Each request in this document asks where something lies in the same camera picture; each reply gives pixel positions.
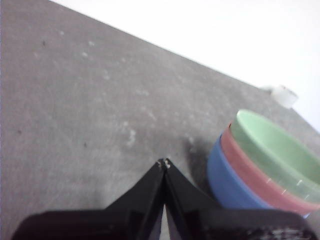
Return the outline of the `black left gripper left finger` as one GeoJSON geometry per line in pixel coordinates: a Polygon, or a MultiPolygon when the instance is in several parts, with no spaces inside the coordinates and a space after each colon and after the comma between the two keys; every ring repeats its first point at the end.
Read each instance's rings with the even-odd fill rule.
{"type": "Polygon", "coordinates": [[[46,211],[25,218],[14,240],[157,240],[164,207],[165,165],[158,160],[106,208],[46,211]]]}

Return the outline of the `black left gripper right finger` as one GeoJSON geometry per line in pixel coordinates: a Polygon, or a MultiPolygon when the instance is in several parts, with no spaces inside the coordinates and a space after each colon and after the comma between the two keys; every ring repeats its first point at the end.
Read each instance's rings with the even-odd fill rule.
{"type": "Polygon", "coordinates": [[[164,159],[165,206],[171,239],[316,240],[298,214],[272,209],[228,209],[195,187],[164,159]]]}

